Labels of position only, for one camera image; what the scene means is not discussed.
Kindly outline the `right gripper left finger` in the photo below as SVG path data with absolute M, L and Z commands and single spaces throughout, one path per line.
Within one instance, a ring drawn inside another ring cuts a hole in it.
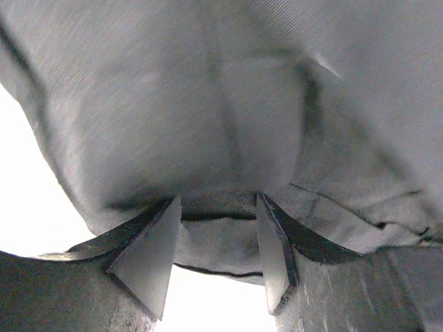
M 153 331 L 180 220 L 176 197 L 68 252 L 2 252 L 1 330 Z

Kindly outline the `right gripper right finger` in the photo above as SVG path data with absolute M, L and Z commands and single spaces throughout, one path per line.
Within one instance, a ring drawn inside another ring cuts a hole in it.
M 441 331 L 442 250 L 386 247 L 362 255 L 256 196 L 269 313 L 279 331 Z

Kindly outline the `black long sleeve shirt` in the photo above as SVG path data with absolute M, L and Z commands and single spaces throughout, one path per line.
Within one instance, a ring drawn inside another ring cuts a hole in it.
M 1 83 L 94 234 L 260 283 L 256 192 L 357 252 L 442 245 L 441 1 L 2 1 Z

